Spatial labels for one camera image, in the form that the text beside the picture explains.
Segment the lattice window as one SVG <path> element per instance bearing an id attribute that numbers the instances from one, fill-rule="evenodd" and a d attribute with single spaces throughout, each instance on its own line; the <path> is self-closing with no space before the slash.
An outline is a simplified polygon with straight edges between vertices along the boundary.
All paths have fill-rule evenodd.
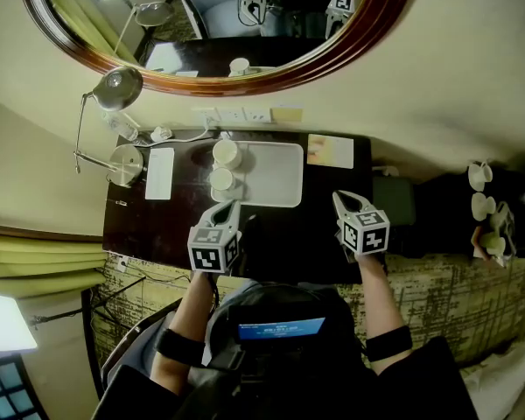
<path id="1" fill-rule="evenodd" d="M 49 420 L 19 353 L 0 353 L 0 420 Z"/>

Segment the white rectangular tray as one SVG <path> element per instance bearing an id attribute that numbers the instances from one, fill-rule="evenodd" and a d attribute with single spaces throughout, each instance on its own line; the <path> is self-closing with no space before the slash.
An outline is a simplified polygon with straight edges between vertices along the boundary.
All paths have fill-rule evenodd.
<path id="1" fill-rule="evenodd" d="M 304 151 L 296 143 L 238 141 L 241 163 L 231 171 L 234 186 L 210 191 L 212 200 L 245 206 L 293 208 L 303 190 Z"/>

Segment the oval wooden framed mirror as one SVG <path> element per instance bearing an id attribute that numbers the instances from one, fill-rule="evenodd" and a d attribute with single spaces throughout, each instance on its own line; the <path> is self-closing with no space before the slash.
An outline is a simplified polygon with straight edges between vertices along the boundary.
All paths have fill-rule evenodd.
<path id="1" fill-rule="evenodd" d="M 100 74 L 124 65 L 79 38 L 53 10 L 50 0 L 23 0 L 34 24 L 63 53 Z M 275 93 L 335 73 L 383 41 L 401 22 L 410 0 L 363 0 L 357 15 L 335 39 L 289 65 L 244 78 L 186 78 L 141 69 L 147 89 L 195 97 L 236 97 Z"/>

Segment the clear water bottle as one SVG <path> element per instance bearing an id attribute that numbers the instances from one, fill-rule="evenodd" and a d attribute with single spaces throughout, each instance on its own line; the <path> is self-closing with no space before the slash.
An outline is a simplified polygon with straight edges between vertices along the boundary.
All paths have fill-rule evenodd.
<path id="1" fill-rule="evenodd" d="M 116 112 L 103 112 L 102 119 L 118 136 L 130 142 L 134 142 L 137 139 L 138 130 L 130 125 L 123 115 Z"/>

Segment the green curtain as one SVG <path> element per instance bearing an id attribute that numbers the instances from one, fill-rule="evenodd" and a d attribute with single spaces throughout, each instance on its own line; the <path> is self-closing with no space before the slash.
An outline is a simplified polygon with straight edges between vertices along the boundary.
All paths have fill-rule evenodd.
<path id="1" fill-rule="evenodd" d="M 108 254 L 94 242 L 0 235 L 0 295 L 32 298 L 102 284 Z"/>

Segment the white notepad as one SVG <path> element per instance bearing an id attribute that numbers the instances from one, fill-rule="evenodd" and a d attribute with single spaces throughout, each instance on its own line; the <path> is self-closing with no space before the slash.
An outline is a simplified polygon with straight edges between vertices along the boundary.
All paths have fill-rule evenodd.
<path id="1" fill-rule="evenodd" d="M 145 187 L 147 200 L 171 199 L 174 156 L 173 148 L 150 151 Z"/>

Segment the white lampshade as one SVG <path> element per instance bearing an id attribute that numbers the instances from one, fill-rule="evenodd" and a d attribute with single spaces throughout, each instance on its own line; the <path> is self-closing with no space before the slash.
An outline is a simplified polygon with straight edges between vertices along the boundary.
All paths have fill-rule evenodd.
<path id="1" fill-rule="evenodd" d="M 0 352 L 38 347 L 14 298 L 0 296 Z"/>

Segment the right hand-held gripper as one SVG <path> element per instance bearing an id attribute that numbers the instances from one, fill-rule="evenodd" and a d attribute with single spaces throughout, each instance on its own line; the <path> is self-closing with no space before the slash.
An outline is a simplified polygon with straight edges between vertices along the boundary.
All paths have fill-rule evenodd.
<path id="1" fill-rule="evenodd" d="M 340 195 L 357 201 L 357 211 L 361 213 L 350 213 Z M 384 252 L 388 248 L 390 222 L 384 211 L 370 211 L 372 203 L 367 198 L 342 190 L 332 193 L 332 203 L 339 221 L 343 246 L 356 255 Z"/>

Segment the white printed card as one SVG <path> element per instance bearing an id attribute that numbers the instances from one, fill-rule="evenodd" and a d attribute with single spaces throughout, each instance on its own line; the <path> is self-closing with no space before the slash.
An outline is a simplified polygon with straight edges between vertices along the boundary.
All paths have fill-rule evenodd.
<path id="1" fill-rule="evenodd" d="M 310 134 L 307 164 L 342 169 L 354 168 L 354 140 L 339 136 Z"/>

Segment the group of white cups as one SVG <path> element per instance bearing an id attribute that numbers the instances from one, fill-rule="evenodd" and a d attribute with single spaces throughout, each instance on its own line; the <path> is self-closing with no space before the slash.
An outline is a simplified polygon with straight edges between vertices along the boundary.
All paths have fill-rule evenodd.
<path id="1" fill-rule="evenodd" d="M 513 244 L 525 258 L 525 175 L 497 168 L 483 193 L 497 203 L 505 202 L 514 216 Z M 415 190 L 416 223 L 405 237 L 409 249 L 421 254 L 471 256 L 471 239 L 479 223 L 473 218 L 473 189 L 468 176 L 445 174 Z"/>

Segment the chest device with blue screen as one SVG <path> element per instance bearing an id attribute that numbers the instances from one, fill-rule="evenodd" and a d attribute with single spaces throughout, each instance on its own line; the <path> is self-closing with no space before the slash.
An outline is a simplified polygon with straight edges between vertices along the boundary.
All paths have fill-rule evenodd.
<path id="1" fill-rule="evenodd" d="M 318 335 L 326 311 L 309 303 L 241 305 L 229 309 L 227 322 L 236 341 L 296 340 Z"/>

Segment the person's black clothing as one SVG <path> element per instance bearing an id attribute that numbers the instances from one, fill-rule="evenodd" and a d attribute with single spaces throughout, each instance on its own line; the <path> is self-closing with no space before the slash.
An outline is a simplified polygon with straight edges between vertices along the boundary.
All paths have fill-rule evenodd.
<path id="1" fill-rule="evenodd" d="M 231 307 L 309 303 L 326 311 L 318 335 L 240 344 Z M 211 306 L 204 352 L 181 395 L 123 365 L 92 420 L 478 420 L 445 339 L 412 346 L 377 375 L 331 288 L 252 283 Z"/>

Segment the black tripod stand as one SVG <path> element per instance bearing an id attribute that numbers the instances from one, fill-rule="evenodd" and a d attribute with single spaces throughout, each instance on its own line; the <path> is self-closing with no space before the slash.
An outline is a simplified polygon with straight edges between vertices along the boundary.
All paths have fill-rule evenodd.
<path id="1" fill-rule="evenodd" d="M 132 287 L 142 283 L 145 279 L 146 279 L 146 277 L 142 276 L 142 277 L 138 278 L 136 281 L 132 282 L 131 284 L 123 286 L 120 290 L 118 290 L 118 291 L 114 292 L 113 294 L 111 294 L 111 295 L 109 295 L 109 296 L 99 300 L 98 302 L 95 302 L 95 303 L 90 302 L 88 305 L 84 305 L 83 304 L 82 307 L 77 309 L 77 310 L 65 311 L 65 312 L 62 312 L 60 314 L 56 314 L 56 315 L 52 315 L 52 316 L 34 316 L 28 322 L 28 326 L 30 326 L 30 327 L 37 327 L 39 325 L 43 325 L 45 323 L 49 323 L 49 322 L 52 322 L 54 320 L 74 317 L 77 314 L 82 314 L 82 315 L 84 315 L 85 313 L 91 314 L 91 313 L 95 312 L 98 308 L 105 307 L 107 302 L 109 302 L 111 299 L 116 298 L 120 294 L 124 293 L 126 290 L 128 290 L 128 289 L 130 289 L 130 288 L 132 288 Z"/>

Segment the dark wooden desk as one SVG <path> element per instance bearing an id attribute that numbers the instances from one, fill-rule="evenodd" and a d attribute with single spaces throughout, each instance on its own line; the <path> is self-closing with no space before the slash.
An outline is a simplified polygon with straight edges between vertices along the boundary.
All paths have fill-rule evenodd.
<path id="1" fill-rule="evenodd" d="M 202 140 L 172 143 L 174 165 L 170 200 L 147 200 L 146 178 L 132 187 L 109 185 L 103 228 L 103 247 L 119 255 L 188 269 L 190 228 L 214 205 L 208 175 L 211 149 L 221 139 L 215 129 Z M 244 249 L 236 276 L 282 283 L 354 283 L 356 264 L 347 261 L 335 235 L 337 217 L 332 193 L 345 190 L 373 197 L 371 141 L 351 135 L 354 167 L 305 164 L 302 199 L 293 208 L 241 208 L 241 245 Z M 118 206 L 123 200 L 127 206 Z"/>

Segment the person's left forearm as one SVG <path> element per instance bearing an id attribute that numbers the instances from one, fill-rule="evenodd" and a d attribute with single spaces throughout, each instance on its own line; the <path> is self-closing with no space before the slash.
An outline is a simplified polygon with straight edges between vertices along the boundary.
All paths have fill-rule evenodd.
<path id="1" fill-rule="evenodd" d="M 210 279 L 201 272 L 195 272 L 169 328 L 188 340 L 203 341 L 213 295 Z M 186 388 L 189 370 L 188 365 L 156 352 L 150 378 L 180 396 Z"/>

